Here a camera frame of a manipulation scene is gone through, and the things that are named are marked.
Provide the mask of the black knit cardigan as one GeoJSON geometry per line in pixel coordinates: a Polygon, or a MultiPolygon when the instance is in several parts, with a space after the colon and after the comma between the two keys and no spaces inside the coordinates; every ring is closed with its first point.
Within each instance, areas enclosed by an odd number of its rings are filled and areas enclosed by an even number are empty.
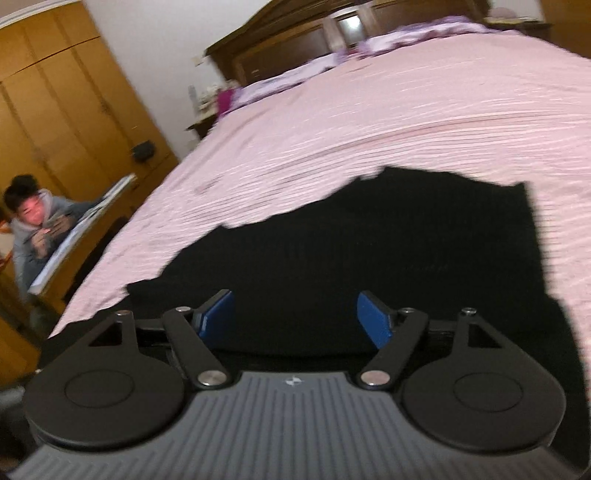
{"type": "Polygon", "coordinates": [[[80,479],[574,479],[583,365],[525,184],[386,169],[217,227],[97,315],[30,385],[80,479]],[[207,347],[193,311],[235,317],[207,347]],[[396,312],[378,349],[356,318],[396,312]]]}

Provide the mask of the wooden desk with papers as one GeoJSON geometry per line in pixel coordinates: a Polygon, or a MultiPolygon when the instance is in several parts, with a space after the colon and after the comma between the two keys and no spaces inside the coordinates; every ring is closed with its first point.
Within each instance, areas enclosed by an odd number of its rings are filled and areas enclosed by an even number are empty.
{"type": "Polygon", "coordinates": [[[87,257],[113,226],[127,222],[132,215],[131,195],[136,183],[135,174],[122,177],[84,214],[32,282],[30,295],[56,314],[64,312],[64,296],[87,257]]]}

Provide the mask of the small black hanging bag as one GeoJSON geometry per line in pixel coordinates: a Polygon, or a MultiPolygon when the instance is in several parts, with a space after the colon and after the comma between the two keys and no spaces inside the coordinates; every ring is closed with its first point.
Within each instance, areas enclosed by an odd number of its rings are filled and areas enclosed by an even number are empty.
{"type": "Polygon", "coordinates": [[[147,140],[132,147],[131,155],[135,162],[143,164],[154,157],[156,153],[155,145],[147,140]]]}

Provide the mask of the left dark nightstand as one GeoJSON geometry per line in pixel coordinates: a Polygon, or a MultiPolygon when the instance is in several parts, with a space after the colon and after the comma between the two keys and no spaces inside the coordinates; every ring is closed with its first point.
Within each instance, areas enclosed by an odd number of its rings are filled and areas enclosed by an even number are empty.
{"type": "Polygon", "coordinates": [[[186,128],[186,131],[194,133],[198,140],[203,140],[217,122],[217,117],[217,111],[215,109],[209,109],[201,113],[197,120],[186,128]]]}

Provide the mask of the dark nightstand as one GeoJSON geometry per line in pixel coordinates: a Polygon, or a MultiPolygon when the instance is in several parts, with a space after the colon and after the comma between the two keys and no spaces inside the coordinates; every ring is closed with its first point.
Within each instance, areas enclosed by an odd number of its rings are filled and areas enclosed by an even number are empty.
{"type": "Polygon", "coordinates": [[[551,41],[552,25],[541,20],[487,17],[485,19],[485,24],[491,29],[499,31],[517,31],[527,36],[548,42],[551,41]]]}
{"type": "Polygon", "coordinates": [[[201,113],[197,120],[186,128],[186,131],[194,133],[198,140],[203,140],[217,122],[217,117],[217,111],[215,109],[209,109],[201,113]]]}

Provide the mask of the seated person in grey hoodie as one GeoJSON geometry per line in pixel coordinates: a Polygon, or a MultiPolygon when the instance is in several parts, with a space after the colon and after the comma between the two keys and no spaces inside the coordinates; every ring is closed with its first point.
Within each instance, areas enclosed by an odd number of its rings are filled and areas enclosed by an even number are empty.
{"type": "Polygon", "coordinates": [[[14,177],[3,194],[12,214],[13,263],[19,296],[30,301],[29,288],[83,215],[100,203],[54,196],[30,175],[14,177]]]}

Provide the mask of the magenta cloth on nightstand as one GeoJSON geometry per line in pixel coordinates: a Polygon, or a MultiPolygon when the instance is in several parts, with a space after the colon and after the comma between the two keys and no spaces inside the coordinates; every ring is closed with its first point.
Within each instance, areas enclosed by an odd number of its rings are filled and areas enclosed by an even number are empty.
{"type": "Polygon", "coordinates": [[[228,88],[217,94],[216,107],[218,117],[221,117],[230,111],[233,96],[235,96],[235,88],[228,88]]]}

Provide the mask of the left purple ruffled pillow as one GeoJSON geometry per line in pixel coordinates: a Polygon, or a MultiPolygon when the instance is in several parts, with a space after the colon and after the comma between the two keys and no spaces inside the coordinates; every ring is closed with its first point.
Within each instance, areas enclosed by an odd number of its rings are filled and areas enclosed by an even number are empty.
{"type": "Polygon", "coordinates": [[[266,80],[259,80],[245,87],[239,87],[232,92],[228,110],[221,113],[226,115],[239,108],[245,107],[266,97],[290,90],[308,80],[321,75],[329,70],[338,67],[346,61],[346,50],[328,54],[317,59],[308,61],[300,67],[287,70],[280,75],[273,76],[266,80]]]}

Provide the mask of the purple ruffled pillow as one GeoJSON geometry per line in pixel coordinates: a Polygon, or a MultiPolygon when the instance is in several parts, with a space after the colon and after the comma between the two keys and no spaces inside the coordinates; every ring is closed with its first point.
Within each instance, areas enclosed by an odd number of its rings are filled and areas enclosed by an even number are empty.
{"type": "Polygon", "coordinates": [[[430,22],[403,25],[389,33],[370,37],[358,44],[356,54],[362,58],[373,57],[428,40],[490,33],[496,33],[496,30],[466,16],[447,16],[430,22]]]}
{"type": "Polygon", "coordinates": [[[232,92],[228,110],[221,113],[226,115],[239,108],[245,107],[266,97],[290,90],[308,80],[321,75],[329,70],[338,67],[346,61],[346,50],[328,54],[317,59],[308,61],[300,67],[287,70],[280,75],[273,76],[266,80],[259,80],[245,87],[239,87],[232,92]]]}

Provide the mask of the pink checked bedspread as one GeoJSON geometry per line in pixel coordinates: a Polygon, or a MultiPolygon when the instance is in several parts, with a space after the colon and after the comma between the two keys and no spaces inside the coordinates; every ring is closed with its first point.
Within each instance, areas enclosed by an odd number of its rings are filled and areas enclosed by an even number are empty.
{"type": "Polygon", "coordinates": [[[590,351],[590,62],[518,33],[353,59],[219,121],[147,198],[61,317],[89,319],[212,228],[266,219],[383,166],[525,181],[552,293],[590,351]]]}

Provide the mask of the orange wooden wardrobe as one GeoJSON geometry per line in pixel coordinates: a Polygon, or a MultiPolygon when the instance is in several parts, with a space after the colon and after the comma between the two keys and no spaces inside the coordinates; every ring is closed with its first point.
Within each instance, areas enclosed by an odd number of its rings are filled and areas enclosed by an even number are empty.
{"type": "Polygon", "coordinates": [[[133,212],[178,160],[82,3],[1,30],[1,185],[31,174],[52,193],[93,200],[137,176],[133,212]],[[153,158],[133,160],[150,140],[153,158]]]}

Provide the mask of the right purple ruffled pillow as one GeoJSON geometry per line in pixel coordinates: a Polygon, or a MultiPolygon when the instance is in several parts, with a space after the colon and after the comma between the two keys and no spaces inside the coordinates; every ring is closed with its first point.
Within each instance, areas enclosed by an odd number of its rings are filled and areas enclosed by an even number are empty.
{"type": "Polygon", "coordinates": [[[370,37],[358,44],[356,54],[362,58],[373,57],[428,40],[490,33],[496,33],[496,30],[466,16],[447,16],[430,22],[403,25],[389,33],[370,37]]]}

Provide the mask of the dark wooden headboard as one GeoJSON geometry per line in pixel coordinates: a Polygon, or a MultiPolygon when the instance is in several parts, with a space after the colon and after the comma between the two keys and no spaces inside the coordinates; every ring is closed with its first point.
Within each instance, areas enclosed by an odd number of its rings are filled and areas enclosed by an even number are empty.
{"type": "Polygon", "coordinates": [[[345,52],[353,45],[353,29],[344,25],[349,17],[359,18],[361,38],[367,39],[446,16],[481,22],[489,8],[487,1],[472,0],[271,1],[242,27],[207,47],[205,55],[224,79],[246,86],[345,52]]]}

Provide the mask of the right dark nightstand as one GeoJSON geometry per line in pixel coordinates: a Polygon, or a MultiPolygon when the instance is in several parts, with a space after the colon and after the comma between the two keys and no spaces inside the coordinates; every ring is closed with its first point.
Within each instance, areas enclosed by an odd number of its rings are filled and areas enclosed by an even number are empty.
{"type": "Polygon", "coordinates": [[[552,25],[541,20],[487,17],[485,19],[485,24],[491,29],[499,31],[517,31],[527,36],[548,42],[551,41],[552,25]]]}

